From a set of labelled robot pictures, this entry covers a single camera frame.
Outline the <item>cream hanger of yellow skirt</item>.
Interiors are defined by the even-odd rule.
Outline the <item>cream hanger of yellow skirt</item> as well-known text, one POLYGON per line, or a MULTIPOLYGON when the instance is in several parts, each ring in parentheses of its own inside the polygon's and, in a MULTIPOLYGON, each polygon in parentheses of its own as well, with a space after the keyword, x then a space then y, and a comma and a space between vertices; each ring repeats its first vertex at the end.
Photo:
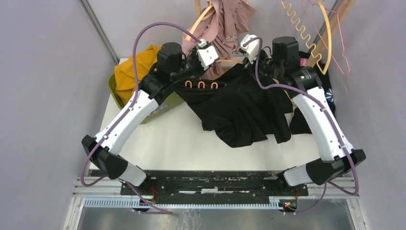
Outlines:
POLYGON ((319 68, 319 70, 321 71, 322 74, 326 74, 328 67, 330 65, 330 62, 332 60, 332 29, 331 29, 329 17, 327 15, 327 10, 324 7, 323 1, 318 0, 317 5, 319 6, 319 8, 323 14, 324 21, 326 23, 327 45, 325 45, 325 47, 327 48, 327 61, 325 63, 324 68, 321 68, 320 64, 318 63, 322 59, 322 55, 321 55, 321 53, 317 53, 317 54, 315 53, 315 50, 317 48, 317 45, 315 43, 309 44, 311 35, 310 34, 304 35, 304 33, 306 31, 306 27, 304 25, 299 27, 299 25, 301 23, 301 19, 299 17, 296 17, 296 11, 292 10, 292 4, 291 3, 285 4, 284 0, 281 0, 281 4, 282 4, 282 7, 285 9, 287 16, 290 18, 291 23, 294 25, 296 31, 300 33, 301 39, 305 41, 306 47, 310 49, 310 56, 312 58, 316 59, 317 67, 319 68))

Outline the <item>yellow skirt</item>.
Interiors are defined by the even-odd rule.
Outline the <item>yellow skirt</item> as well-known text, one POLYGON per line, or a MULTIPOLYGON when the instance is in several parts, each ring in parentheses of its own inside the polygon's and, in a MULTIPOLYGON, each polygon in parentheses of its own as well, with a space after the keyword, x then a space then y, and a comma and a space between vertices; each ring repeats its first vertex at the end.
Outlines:
MULTIPOLYGON (((137 70, 137 82, 140 82, 150 71, 150 68, 157 62, 157 53, 160 46, 150 45, 145 51, 139 52, 135 56, 135 66, 137 70)), ((127 104, 135 91, 135 73, 133 67, 133 57, 119 64, 114 70, 116 87, 115 91, 127 104)))

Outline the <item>black skirt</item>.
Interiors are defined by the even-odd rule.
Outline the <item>black skirt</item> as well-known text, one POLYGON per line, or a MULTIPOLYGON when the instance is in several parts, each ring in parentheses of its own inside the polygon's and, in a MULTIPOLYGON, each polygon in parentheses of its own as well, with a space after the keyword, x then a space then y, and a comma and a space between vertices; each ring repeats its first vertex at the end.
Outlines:
POLYGON ((243 65, 237 64, 214 80, 218 90, 185 87, 176 84, 175 92, 195 112, 204 131, 214 131, 228 146, 239 148, 267 140, 274 135, 277 143, 291 139, 286 114, 293 105, 283 89, 263 90, 243 65))

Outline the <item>pink wire hanger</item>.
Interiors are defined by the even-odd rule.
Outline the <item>pink wire hanger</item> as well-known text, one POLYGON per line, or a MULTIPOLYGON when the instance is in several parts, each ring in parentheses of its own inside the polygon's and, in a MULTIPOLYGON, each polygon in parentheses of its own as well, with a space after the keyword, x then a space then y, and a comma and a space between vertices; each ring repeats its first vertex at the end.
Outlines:
POLYGON ((351 8, 355 4, 354 0, 340 0, 338 4, 338 8, 336 10, 326 8, 321 0, 313 2, 312 0, 309 1, 311 5, 316 5, 320 8, 321 13, 323 15, 324 23, 326 29, 324 32, 318 32, 317 35, 319 37, 319 41, 314 44, 312 48, 309 49, 310 52, 315 52, 316 56, 311 56, 306 65, 310 67, 314 67, 319 64, 321 60, 321 55, 325 51, 327 52, 327 58, 325 62, 325 68, 329 68, 330 63, 333 61, 336 66, 338 67, 339 71, 343 75, 348 75, 351 72, 350 62, 348 58, 345 56, 345 43, 341 29, 341 21, 343 21, 348 13, 350 12, 351 8), (345 61, 347 66, 347 70, 344 71, 343 68, 339 65, 338 61, 332 54, 333 51, 333 35, 338 33, 339 40, 341 42, 341 57, 345 61))

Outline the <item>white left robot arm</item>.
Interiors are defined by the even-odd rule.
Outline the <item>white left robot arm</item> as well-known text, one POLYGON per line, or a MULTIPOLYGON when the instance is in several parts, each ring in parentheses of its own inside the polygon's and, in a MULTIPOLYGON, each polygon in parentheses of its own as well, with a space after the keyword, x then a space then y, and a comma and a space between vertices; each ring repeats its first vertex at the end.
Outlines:
POLYGON ((187 57, 180 44, 165 43, 157 53, 157 62, 119 114, 98 134, 82 139, 89 161, 110 179, 122 179, 138 194, 147 194, 151 188, 147 173, 121 157, 120 151, 143 120, 174 92, 177 82, 202 76, 217 59, 216 50, 205 41, 187 57))

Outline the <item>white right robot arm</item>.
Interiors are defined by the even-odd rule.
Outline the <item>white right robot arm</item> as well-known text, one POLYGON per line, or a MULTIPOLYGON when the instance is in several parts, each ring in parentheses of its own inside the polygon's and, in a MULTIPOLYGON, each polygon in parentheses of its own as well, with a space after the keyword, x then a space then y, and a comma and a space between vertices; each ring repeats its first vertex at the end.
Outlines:
POLYGON ((262 39, 254 35, 241 42, 249 64, 255 66, 255 78, 262 89, 282 88, 289 91, 311 133, 319 158, 301 166, 287 169, 278 175, 277 191, 290 195, 297 185, 313 183, 322 185, 332 179, 352 172, 366 159, 361 149, 354 149, 340 129, 325 97, 317 72, 312 67, 301 66, 299 45, 294 37, 282 36, 272 42, 271 57, 261 56, 262 39))

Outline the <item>pink pleated skirt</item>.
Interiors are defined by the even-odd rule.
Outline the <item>pink pleated skirt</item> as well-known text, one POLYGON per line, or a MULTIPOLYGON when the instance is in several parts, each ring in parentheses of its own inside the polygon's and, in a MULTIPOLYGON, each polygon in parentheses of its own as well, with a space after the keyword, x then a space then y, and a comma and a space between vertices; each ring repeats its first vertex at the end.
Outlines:
POLYGON ((231 52, 237 48, 235 38, 227 37, 249 32, 249 21, 257 12, 247 0, 213 0, 218 14, 218 33, 212 40, 206 40, 213 45, 219 59, 231 59, 231 52))

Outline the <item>small pink cloth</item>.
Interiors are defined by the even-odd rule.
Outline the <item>small pink cloth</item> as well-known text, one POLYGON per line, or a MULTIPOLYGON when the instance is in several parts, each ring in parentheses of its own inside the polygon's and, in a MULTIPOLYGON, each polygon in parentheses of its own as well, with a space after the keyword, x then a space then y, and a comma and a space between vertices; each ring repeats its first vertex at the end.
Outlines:
POLYGON ((308 60, 309 60, 308 58, 302 57, 302 58, 300 59, 300 66, 301 66, 301 67, 307 67, 307 66, 309 66, 308 60))

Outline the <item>olive green plastic basket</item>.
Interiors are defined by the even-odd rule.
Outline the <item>olive green plastic basket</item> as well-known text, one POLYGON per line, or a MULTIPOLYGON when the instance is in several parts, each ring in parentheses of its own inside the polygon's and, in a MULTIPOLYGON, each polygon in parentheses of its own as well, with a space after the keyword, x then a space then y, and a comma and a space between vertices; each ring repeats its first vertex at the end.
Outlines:
MULTIPOLYGON (((109 79, 108 79, 108 88, 110 91, 111 96, 113 97, 116 105, 118 108, 121 110, 124 107, 124 102, 122 99, 119 97, 119 95, 115 91, 116 87, 116 80, 115 80, 115 75, 112 74, 109 79)), ((142 122, 141 124, 146 124, 148 121, 153 120, 161 115, 163 115, 165 112, 170 111, 171 109, 177 107, 184 101, 175 93, 173 92, 170 94, 165 101, 153 112, 151 112, 142 122)))

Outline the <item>aluminium corner profile right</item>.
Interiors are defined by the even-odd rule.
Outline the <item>aluminium corner profile right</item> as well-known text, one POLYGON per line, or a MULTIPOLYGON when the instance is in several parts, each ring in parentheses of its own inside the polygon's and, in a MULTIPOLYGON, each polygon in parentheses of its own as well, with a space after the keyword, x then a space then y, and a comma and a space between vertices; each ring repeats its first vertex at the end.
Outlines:
POLYGON ((345 19, 348 14, 348 7, 351 9, 351 0, 336 0, 331 9, 325 6, 321 7, 321 12, 326 13, 324 22, 319 31, 317 32, 317 39, 314 40, 316 45, 315 52, 322 54, 325 51, 332 51, 333 36, 339 34, 339 41, 341 44, 341 55, 345 55, 345 44, 341 31, 341 21, 345 19))

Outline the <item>aluminium corner profile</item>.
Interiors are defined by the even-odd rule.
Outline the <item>aluminium corner profile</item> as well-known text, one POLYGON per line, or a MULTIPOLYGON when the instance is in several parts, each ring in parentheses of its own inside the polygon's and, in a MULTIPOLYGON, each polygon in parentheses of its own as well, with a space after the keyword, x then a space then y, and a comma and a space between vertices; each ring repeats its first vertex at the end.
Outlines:
POLYGON ((90 2, 88 0, 79 0, 84 12, 86 13, 88 19, 90 20, 93 28, 95 29, 97 35, 99 36, 101 42, 103 43, 105 49, 107 50, 110 58, 114 62, 115 65, 119 64, 119 57, 114 50, 105 30, 103 29, 95 11, 93 10, 90 2))
POLYGON ((322 54, 325 51, 332 51, 333 36, 339 34, 339 41, 341 44, 341 55, 345 55, 345 44, 341 31, 341 21, 345 19, 348 14, 348 7, 351 9, 351 0, 336 0, 331 9, 325 6, 321 7, 321 12, 326 13, 324 22, 319 31, 317 32, 317 39, 314 40, 316 45, 315 52, 322 54))

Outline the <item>aluminium corner profile left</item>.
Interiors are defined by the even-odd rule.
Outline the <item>aluminium corner profile left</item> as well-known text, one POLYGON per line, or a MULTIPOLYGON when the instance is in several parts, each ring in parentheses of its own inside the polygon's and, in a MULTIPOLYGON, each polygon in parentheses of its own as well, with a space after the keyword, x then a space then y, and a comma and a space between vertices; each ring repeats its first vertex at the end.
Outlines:
POLYGON ((79 0, 84 12, 86 13, 88 19, 90 20, 93 28, 95 29, 97 35, 99 36, 101 42, 103 43, 105 49, 107 50, 110 58, 114 62, 115 65, 119 64, 119 57, 114 50, 105 30, 103 29, 95 11, 93 10, 90 2, 88 0, 79 0))

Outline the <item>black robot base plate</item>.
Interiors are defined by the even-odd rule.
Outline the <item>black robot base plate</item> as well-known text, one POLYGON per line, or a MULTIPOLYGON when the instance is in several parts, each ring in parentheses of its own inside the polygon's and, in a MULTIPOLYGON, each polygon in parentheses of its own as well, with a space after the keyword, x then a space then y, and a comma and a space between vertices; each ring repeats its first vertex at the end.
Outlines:
POLYGON ((309 197, 305 184, 288 188, 277 171, 163 171, 148 170, 137 187, 143 196, 154 196, 159 205, 266 204, 272 197, 309 197))

